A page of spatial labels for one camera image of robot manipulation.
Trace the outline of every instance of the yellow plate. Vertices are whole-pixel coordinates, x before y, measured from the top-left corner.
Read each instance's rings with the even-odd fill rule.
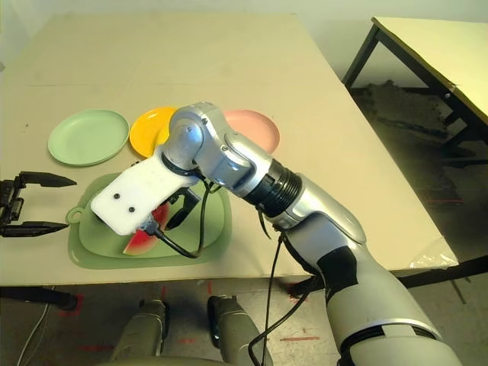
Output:
[[[157,144],[164,143],[169,135],[169,120],[176,108],[160,107],[137,118],[130,128],[130,145],[142,156],[153,155]]]

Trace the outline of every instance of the plate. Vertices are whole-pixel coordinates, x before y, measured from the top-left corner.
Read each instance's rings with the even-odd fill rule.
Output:
[[[160,107],[147,111],[136,119],[130,128],[130,145],[140,155],[149,158],[158,144],[164,143],[169,135],[169,120],[176,108]]]
[[[87,188],[76,205],[77,207],[87,207],[93,195],[107,187],[118,173],[103,175],[95,179]],[[95,254],[86,249],[80,240],[80,221],[82,213],[75,213],[72,210],[66,215],[69,224],[68,253],[73,263],[82,268],[90,269],[116,269],[116,268],[149,268],[149,267],[166,267],[175,265],[196,265],[205,262],[217,260],[222,256],[230,244],[232,236],[232,214],[228,194],[225,190],[220,189],[217,193],[222,200],[224,207],[223,230],[218,239],[205,247],[201,256],[196,259],[185,258],[182,255],[171,255],[165,257],[140,258],[125,255],[124,258],[114,258],[104,255]]]
[[[227,123],[271,154],[280,143],[280,132],[264,114],[250,110],[224,111]]]
[[[50,134],[47,148],[69,165],[94,165],[116,155],[127,142],[129,124],[115,111],[91,109],[66,118]]]
[[[205,187],[203,183],[198,183],[191,188],[198,196],[203,197]],[[223,202],[225,190],[219,190],[216,194],[208,197],[207,209],[205,215],[205,240],[204,248],[212,246],[223,232],[225,216],[229,215]],[[130,238],[129,236],[117,235],[109,226],[103,223],[90,209],[91,200],[98,194],[96,191],[90,198],[85,207],[74,207],[66,215],[66,221],[69,224],[79,223],[79,238],[81,244],[90,252],[112,258],[161,258],[179,255],[165,243],[160,242],[157,246],[146,253],[130,257],[124,254]],[[172,217],[183,207],[183,197],[177,202],[170,205],[169,216]],[[200,212],[201,202],[190,212],[188,217],[180,226],[173,230],[165,231],[165,234],[182,248],[193,252],[198,247],[200,239]]]

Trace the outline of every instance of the black metal table frame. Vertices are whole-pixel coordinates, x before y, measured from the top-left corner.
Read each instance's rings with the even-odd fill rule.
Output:
[[[41,286],[0,287],[0,297],[33,303],[48,303],[66,311],[74,310],[78,303],[78,299],[73,294],[50,290]]]
[[[348,90],[352,88],[354,81],[363,69],[365,63],[368,61],[370,55],[373,53],[378,42],[381,42],[393,55],[402,61],[405,66],[412,70],[412,72],[427,84],[434,94],[440,97],[446,105],[452,109],[452,113],[445,120],[446,124],[451,124],[458,118],[461,118],[467,125],[460,133],[444,142],[442,146],[443,149],[449,150],[456,147],[460,142],[467,140],[484,140],[485,143],[488,143],[488,126],[461,99],[454,95],[451,90],[427,70],[424,65],[406,52],[392,37],[386,32],[383,32],[376,24],[373,24],[371,27],[358,54],[342,79],[342,83]],[[445,165],[452,165],[458,168],[463,168],[466,165],[487,163],[488,160],[477,158],[454,158],[445,159],[443,161],[443,164]],[[434,284],[454,280],[456,278],[478,275],[487,271],[488,255],[465,261],[447,269],[432,269],[420,274],[399,277],[399,280],[406,287],[417,287],[425,284]],[[291,286],[289,292],[292,296],[298,297],[307,291],[311,284],[312,278],[309,278]],[[323,288],[324,283],[322,281],[317,281],[314,290],[317,291]]]
[[[347,89],[351,89],[354,81],[368,61],[374,48],[381,42],[393,55],[395,55],[405,66],[407,66],[419,79],[421,79],[429,89],[452,109],[452,113],[445,119],[446,124],[454,123],[458,118],[462,119],[467,125],[461,132],[454,135],[444,142],[443,149],[450,150],[462,141],[483,140],[488,143],[488,126],[474,113],[460,98],[458,98],[448,87],[440,82],[427,68],[424,67],[415,57],[405,51],[390,35],[382,31],[376,24],[373,24],[366,39],[364,40],[358,54],[354,58],[349,70],[342,79],[342,83]],[[480,164],[480,159],[475,159],[475,164]],[[464,160],[464,164],[469,165],[469,159]]]

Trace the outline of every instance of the black cable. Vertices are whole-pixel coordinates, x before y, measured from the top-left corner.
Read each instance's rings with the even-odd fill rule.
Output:
[[[271,289],[273,287],[273,277],[275,276],[275,269],[276,269],[276,262],[278,261],[278,255],[280,254],[281,244],[282,244],[281,236],[278,240],[278,246],[276,247],[276,253],[274,254],[273,265],[271,267],[271,276],[269,278],[268,283],[268,299],[266,300],[266,321],[265,321],[265,332],[268,331],[268,323],[269,323],[269,307],[271,304]],[[265,366],[265,355],[266,355],[266,345],[268,343],[268,337],[265,337],[263,342],[263,349],[262,349],[262,361],[261,365]]]
[[[218,185],[217,187],[215,187],[215,189],[213,189],[213,190],[210,191],[210,194],[214,194],[215,192],[217,192],[221,188],[222,188],[222,186],[221,185]]]
[[[205,210],[207,206],[207,199],[208,195],[212,193],[211,188],[214,186],[214,183],[207,183],[206,181],[203,181],[205,185],[205,193],[204,197],[201,200],[201,210],[200,210],[200,239],[198,240],[198,248],[196,252],[189,252],[188,250],[182,248],[176,242],[168,238],[163,231],[161,231],[160,228],[156,228],[154,231],[154,235],[162,240],[165,244],[167,244],[170,248],[178,252],[179,254],[183,255],[184,257],[187,258],[192,258],[196,259],[200,256],[201,250],[204,248],[204,242],[205,242]]]
[[[297,301],[297,303],[286,314],[284,314],[275,324],[273,324],[272,326],[270,326],[267,330],[265,330],[263,333],[261,333],[260,335],[258,335],[256,338],[254,338],[249,343],[249,347],[248,347],[249,357],[251,358],[251,361],[252,361],[252,363],[255,366],[261,366],[261,365],[259,364],[259,361],[256,358],[256,356],[255,356],[254,351],[252,350],[252,348],[256,345],[256,343],[258,343],[259,341],[261,341],[264,337],[267,337],[269,333],[271,333],[276,328],[278,328],[290,316],[292,316],[295,313],[295,311],[297,311],[297,309],[300,307],[300,305],[307,299],[307,296],[309,295],[309,293],[312,292],[312,289],[313,289],[313,286],[315,286],[315,283],[316,283],[316,278],[313,279],[313,281],[310,284],[310,287],[307,290],[307,292],[305,292],[302,295],[302,297]]]
[[[260,208],[258,208],[258,217],[259,217],[259,223],[261,224],[262,231],[265,232],[265,235],[268,237],[268,239],[271,239],[271,237],[268,234],[268,231],[266,230],[265,218],[262,216],[262,210]]]

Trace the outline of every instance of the tabletop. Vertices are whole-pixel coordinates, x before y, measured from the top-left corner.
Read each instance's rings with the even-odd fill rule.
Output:
[[[20,170],[78,182],[22,192],[23,220],[63,221],[96,177],[140,157],[127,144],[92,167],[59,164],[53,128],[89,108],[130,122],[145,111],[207,100],[269,116],[281,141],[274,157],[325,188],[361,221],[368,248],[387,269],[439,267],[455,257],[345,87],[292,14],[162,13],[59,16],[2,74],[2,178]],[[276,242],[254,207],[230,198],[232,242],[200,265],[90,270],[71,262],[68,230],[2,238],[0,283],[87,284],[269,276]],[[286,251],[277,276],[305,272]]]
[[[488,124],[488,23],[372,19]]]

